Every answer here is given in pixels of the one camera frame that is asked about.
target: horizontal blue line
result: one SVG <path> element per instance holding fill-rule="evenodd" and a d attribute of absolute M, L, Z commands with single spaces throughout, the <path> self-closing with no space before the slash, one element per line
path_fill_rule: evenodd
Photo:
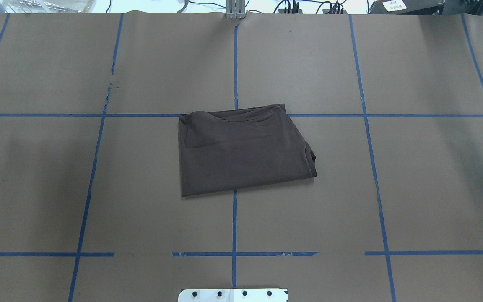
<path fill-rule="evenodd" d="M 296 256 L 310 257 L 319 252 L 236 252 L 237 257 L 274 257 L 274 256 Z M 171 253 L 173 257 L 231 257 L 232 252 L 181 252 Z"/>
<path fill-rule="evenodd" d="M 367 251 L 365 256 L 385 256 L 385 252 Z M 395 250 L 390 256 L 483 255 L 483 250 Z"/>
<path fill-rule="evenodd" d="M 182 113 L 106 113 L 106 117 L 180 117 Z M 362 118 L 357 113 L 291 113 L 293 118 Z M 370 113 L 369 118 L 483 118 L 483 115 Z M 0 117 L 102 117 L 101 113 L 0 113 Z"/>
<path fill-rule="evenodd" d="M 76 252 L 0 252 L 0 257 L 75 257 Z M 114 257 L 115 253 L 79 253 L 81 257 Z"/>

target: white metal bracket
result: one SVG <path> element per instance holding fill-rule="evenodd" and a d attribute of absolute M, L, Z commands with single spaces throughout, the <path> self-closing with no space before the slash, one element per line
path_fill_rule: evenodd
<path fill-rule="evenodd" d="M 287 289 L 183 290 L 178 302 L 288 302 Z"/>
<path fill-rule="evenodd" d="M 244 19 L 245 0 L 226 0 L 226 18 Z"/>

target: folded t-shirt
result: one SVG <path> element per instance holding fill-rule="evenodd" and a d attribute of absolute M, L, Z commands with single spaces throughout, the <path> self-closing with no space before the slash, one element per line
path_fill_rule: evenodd
<path fill-rule="evenodd" d="M 182 196 L 316 176 L 316 157 L 284 105 L 182 115 Z"/>

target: gray cable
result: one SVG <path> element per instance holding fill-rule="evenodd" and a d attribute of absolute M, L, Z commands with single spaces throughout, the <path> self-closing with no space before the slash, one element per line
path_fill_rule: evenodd
<path fill-rule="evenodd" d="M 184 0 L 184 6 L 182 6 L 181 9 L 179 9 L 176 13 L 181 13 L 184 10 L 186 10 L 187 5 L 190 3 L 190 0 Z"/>

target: dark gray shirt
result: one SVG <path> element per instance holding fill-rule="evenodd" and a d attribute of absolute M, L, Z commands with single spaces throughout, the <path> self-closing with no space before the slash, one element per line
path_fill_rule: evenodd
<path fill-rule="evenodd" d="M 182 196 L 316 176 L 309 144 L 284 105 L 180 117 Z"/>

